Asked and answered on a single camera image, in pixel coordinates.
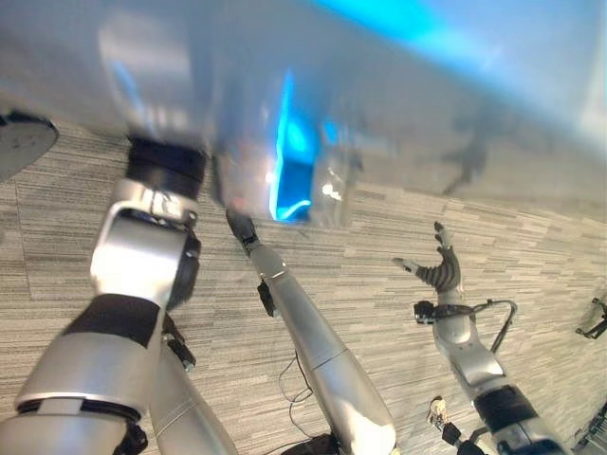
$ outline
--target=gray carpet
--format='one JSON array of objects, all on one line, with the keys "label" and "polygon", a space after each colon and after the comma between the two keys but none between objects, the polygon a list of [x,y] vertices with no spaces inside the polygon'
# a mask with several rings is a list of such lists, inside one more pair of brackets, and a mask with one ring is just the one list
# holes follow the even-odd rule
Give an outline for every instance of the gray carpet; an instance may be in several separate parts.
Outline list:
[{"label": "gray carpet", "polygon": [[[51,152],[0,184],[2,419],[12,414],[12,400],[45,346],[90,298],[90,254],[124,169],[124,140],[68,125],[60,130]],[[175,320],[198,358],[196,387],[240,453],[261,455],[303,438],[277,387],[292,343],[283,324],[266,316],[253,267],[206,192],[199,214],[200,273],[194,297],[175,311]],[[605,224],[366,184],[357,189],[352,218],[347,230],[260,222],[259,231],[370,374],[395,417],[403,453],[454,453],[425,422],[437,394],[465,434],[479,425],[433,346],[432,329],[414,322],[413,304],[433,298],[430,288],[390,262],[396,255],[436,263],[434,220],[453,232],[470,304],[486,298],[519,303],[500,359],[562,439],[572,442],[607,398],[607,336],[592,341],[574,333],[590,323],[591,298],[605,291]],[[479,316],[485,342],[505,311]],[[289,392],[301,386],[295,371],[286,375]],[[295,409],[295,418],[311,433],[326,428],[313,398]],[[146,453],[157,453],[148,433]]]}]

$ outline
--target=blue light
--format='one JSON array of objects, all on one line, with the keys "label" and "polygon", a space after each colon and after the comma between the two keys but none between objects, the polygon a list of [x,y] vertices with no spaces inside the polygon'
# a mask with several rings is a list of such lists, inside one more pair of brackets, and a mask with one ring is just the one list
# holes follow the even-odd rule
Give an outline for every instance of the blue light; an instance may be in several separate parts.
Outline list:
[{"label": "blue light", "polygon": [[286,127],[288,146],[298,152],[306,152],[309,148],[302,127],[296,121],[290,120]]},{"label": "blue light", "polygon": [[280,221],[286,221],[288,218],[299,210],[301,207],[310,207],[312,205],[311,201],[303,200],[298,202],[297,204],[293,204],[288,209],[278,209],[278,219]]},{"label": "blue light", "polygon": [[280,114],[278,118],[278,131],[276,132],[276,163],[274,163],[274,178],[269,187],[269,213],[274,220],[278,219],[276,210],[278,208],[278,189],[281,185],[283,165],[285,163],[285,133],[288,122],[288,110],[293,95],[293,75],[286,71],[283,82],[283,93],[281,95]]},{"label": "blue light", "polygon": [[141,96],[139,95],[137,83],[135,82],[135,79],[133,79],[131,72],[123,62],[112,61],[111,68],[112,72],[114,73],[114,77],[119,82],[120,88],[126,94],[126,98],[141,116],[141,118],[143,118],[145,115],[145,108],[143,106]]},{"label": "blue light", "polygon": [[468,36],[452,27],[422,0],[315,0],[381,36],[444,64],[470,72],[483,64],[487,53]]},{"label": "blue light", "polygon": [[332,121],[327,120],[322,124],[322,130],[324,131],[324,137],[329,145],[337,145],[339,139],[338,125]]}]

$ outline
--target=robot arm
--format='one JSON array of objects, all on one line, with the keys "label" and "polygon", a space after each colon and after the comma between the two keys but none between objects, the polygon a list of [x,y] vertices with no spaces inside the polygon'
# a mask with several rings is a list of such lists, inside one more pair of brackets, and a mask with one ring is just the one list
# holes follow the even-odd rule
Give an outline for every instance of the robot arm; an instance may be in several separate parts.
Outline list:
[{"label": "robot arm", "polygon": [[[167,148],[134,142],[93,253],[95,297],[46,348],[15,400],[17,415],[0,424],[2,453],[146,447],[137,422],[154,389],[164,315],[190,296],[200,248],[192,225],[204,156]],[[181,169],[165,159],[176,156],[189,158]]]},{"label": "robot arm", "polygon": [[[307,296],[283,259],[260,241],[251,219],[232,209],[226,215],[232,233],[262,279],[260,296],[265,296],[268,314],[280,314],[291,335],[305,377],[339,444],[340,453],[397,453],[394,420],[352,352]],[[321,450],[325,438],[315,439],[305,445],[316,444],[319,445],[316,449]],[[309,453],[309,449],[293,447],[287,453]]]},{"label": "robot arm", "polygon": [[432,286],[438,306],[416,305],[417,317],[434,320],[434,342],[451,364],[464,393],[491,432],[500,454],[569,454],[559,438],[547,428],[523,393],[508,378],[493,350],[480,341],[474,323],[474,308],[465,306],[460,290],[461,274],[447,230],[434,224],[438,252],[437,267],[394,258],[393,262]]}]

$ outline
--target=black cable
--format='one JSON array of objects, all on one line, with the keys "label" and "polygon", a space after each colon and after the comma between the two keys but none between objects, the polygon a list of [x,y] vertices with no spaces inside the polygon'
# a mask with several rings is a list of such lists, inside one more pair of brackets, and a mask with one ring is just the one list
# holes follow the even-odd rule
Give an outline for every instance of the black cable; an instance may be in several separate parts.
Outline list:
[{"label": "black cable", "polygon": [[516,314],[519,307],[512,300],[487,300],[487,303],[491,305],[499,303],[508,303],[510,305],[510,314],[506,318],[506,321],[504,321],[502,329],[498,332],[497,336],[493,340],[493,344],[491,345],[491,351],[493,353],[497,353],[497,350],[500,349],[500,346],[502,345],[502,341],[504,341],[504,338],[506,337],[508,329],[512,325],[512,319],[514,318],[514,315]]},{"label": "black cable", "polygon": [[[302,398],[300,401],[297,401],[297,397],[300,396],[303,393],[306,393],[307,391],[309,391],[309,394],[306,395],[304,398]],[[303,436],[306,436],[309,439],[312,439],[312,436],[310,436],[309,434],[307,434],[304,431],[304,429],[302,427],[300,427],[300,425],[297,422],[295,422],[295,419],[293,418],[293,406],[295,406],[297,403],[303,403],[310,396],[312,396],[312,394],[313,394],[312,390],[310,390],[310,389],[303,389],[297,395],[295,395],[294,400],[291,402],[290,405],[288,405],[288,418],[291,420],[291,424],[293,424],[301,433],[303,433]]]},{"label": "black cable", "polygon": [[[303,377],[303,381],[305,382],[305,389],[302,389],[301,391],[298,391],[295,394],[295,396],[293,396],[293,398],[289,398],[286,395],[286,393],[285,393],[285,389],[283,389],[282,379],[283,379],[283,376],[285,375],[285,373],[288,371],[289,368],[291,368],[291,365],[293,365],[293,363],[295,361],[297,361],[297,366],[299,367],[300,373],[302,374],[302,377]],[[310,384],[307,382],[307,378],[305,377],[304,369],[302,368],[302,364],[300,363],[300,358],[299,358],[299,356],[297,354],[297,351],[295,351],[295,355],[293,356],[293,358],[291,358],[290,362],[288,362],[288,364],[286,365],[286,367],[284,367],[283,370],[278,375],[278,388],[280,389],[281,394],[283,395],[283,397],[285,398],[285,400],[289,402],[289,406],[288,406],[288,418],[290,419],[291,424],[293,424],[293,426],[295,428],[297,428],[304,436],[306,436],[307,438],[311,439],[312,436],[310,436],[309,434],[307,434],[304,431],[304,429],[297,422],[295,422],[295,419],[293,418],[293,407],[295,405],[297,405],[298,403],[305,402],[305,400],[307,400],[314,393],[312,391],[312,388],[310,387]]]},{"label": "black cable", "polygon": [[436,320],[446,319],[446,318],[453,318],[453,317],[456,317],[456,316],[473,316],[473,315],[477,315],[480,312],[485,311],[488,308],[491,308],[494,305],[498,305],[500,303],[508,303],[510,305],[510,314],[506,318],[506,321],[504,322],[504,325],[502,326],[502,328],[498,332],[497,336],[493,340],[493,344],[491,345],[491,349],[490,350],[493,353],[496,353],[497,350],[500,349],[500,346],[502,345],[502,342],[504,341],[504,338],[506,337],[506,333],[507,333],[508,329],[510,328],[510,326],[512,325],[512,320],[514,318],[514,315],[516,314],[516,312],[517,312],[517,310],[519,308],[518,305],[514,301],[512,301],[512,300],[492,300],[492,299],[487,299],[486,303],[481,303],[479,305],[475,305],[475,306],[472,306],[472,307],[465,306],[465,305],[438,306],[437,307],[437,311],[442,310],[444,313],[443,314],[437,314],[436,315]]}]

